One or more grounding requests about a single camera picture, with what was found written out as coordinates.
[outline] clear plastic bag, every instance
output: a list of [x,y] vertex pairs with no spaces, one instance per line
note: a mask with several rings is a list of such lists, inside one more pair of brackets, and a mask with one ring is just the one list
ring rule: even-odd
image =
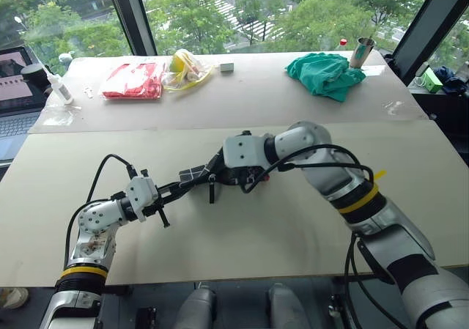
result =
[[115,68],[101,85],[105,99],[154,100],[161,97],[164,63],[132,62]]
[[213,66],[200,62],[191,52],[179,49],[173,55],[169,71],[163,75],[163,86],[171,91],[190,89],[203,82]]

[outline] table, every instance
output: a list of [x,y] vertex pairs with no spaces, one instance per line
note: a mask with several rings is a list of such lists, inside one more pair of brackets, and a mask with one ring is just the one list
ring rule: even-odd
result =
[[[352,52],[339,53],[350,57]],[[304,54],[198,56],[211,64],[234,62],[234,72],[214,69],[208,82],[191,91],[165,92],[160,100],[143,102],[104,100],[97,94],[111,69],[137,57],[75,59],[64,77],[75,98],[73,106],[53,107],[59,99],[52,95],[30,133],[291,125],[299,119],[318,123],[427,119],[377,51],[365,66],[382,72],[355,85],[343,103],[310,95],[286,74],[284,67]],[[87,86],[92,98],[83,92]],[[57,117],[62,125],[44,125],[56,124]]]
[[[387,174],[378,180],[429,238],[439,265],[469,263],[469,174],[429,120],[334,123],[333,142]],[[279,133],[285,127],[30,135],[0,184],[0,286],[49,287],[59,277],[65,229],[86,198],[97,166],[113,152],[149,169],[159,185],[179,170],[206,163],[224,138],[243,129]],[[109,161],[95,197],[128,182]],[[215,204],[201,186],[158,216],[117,234],[107,284],[341,274],[350,232],[300,171],[272,174],[253,193],[222,187]],[[368,271],[358,256],[360,271]]]

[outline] green cloth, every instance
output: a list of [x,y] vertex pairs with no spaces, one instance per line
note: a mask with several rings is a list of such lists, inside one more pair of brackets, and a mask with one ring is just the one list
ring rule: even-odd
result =
[[286,67],[288,75],[301,81],[312,93],[344,102],[349,87],[362,82],[365,74],[350,69],[349,62],[338,54],[310,53]]

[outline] stainless steel cup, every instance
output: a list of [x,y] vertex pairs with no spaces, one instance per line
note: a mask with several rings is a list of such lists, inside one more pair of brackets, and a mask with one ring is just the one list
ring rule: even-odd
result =
[[350,59],[350,67],[360,68],[375,45],[376,42],[373,39],[360,37],[357,48],[353,51],[352,58]]

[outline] white bottle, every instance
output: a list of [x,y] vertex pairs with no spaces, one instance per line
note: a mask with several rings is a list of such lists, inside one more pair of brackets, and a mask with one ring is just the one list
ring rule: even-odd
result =
[[71,104],[73,102],[73,97],[68,91],[67,87],[65,87],[64,83],[62,82],[62,78],[60,75],[52,75],[51,73],[47,73],[47,79],[51,83],[52,90],[59,96],[65,104]]

